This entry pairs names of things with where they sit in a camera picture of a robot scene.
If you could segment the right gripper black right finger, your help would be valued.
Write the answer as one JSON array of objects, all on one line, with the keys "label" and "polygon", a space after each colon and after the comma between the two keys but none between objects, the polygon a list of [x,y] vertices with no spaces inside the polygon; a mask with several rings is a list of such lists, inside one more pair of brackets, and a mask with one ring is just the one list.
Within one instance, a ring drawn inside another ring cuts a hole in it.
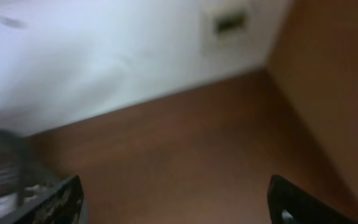
[{"label": "right gripper black right finger", "polygon": [[267,201],[272,224],[357,224],[280,175],[271,176]]}]

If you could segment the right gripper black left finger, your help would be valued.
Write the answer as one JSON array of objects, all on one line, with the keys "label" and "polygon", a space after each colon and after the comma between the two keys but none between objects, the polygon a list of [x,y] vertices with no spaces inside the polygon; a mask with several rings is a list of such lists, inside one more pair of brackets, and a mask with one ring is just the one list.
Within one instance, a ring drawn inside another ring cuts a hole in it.
[{"label": "right gripper black left finger", "polygon": [[80,177],[67,178],[0,218],[0,224],[79,224],[84,202]]}]

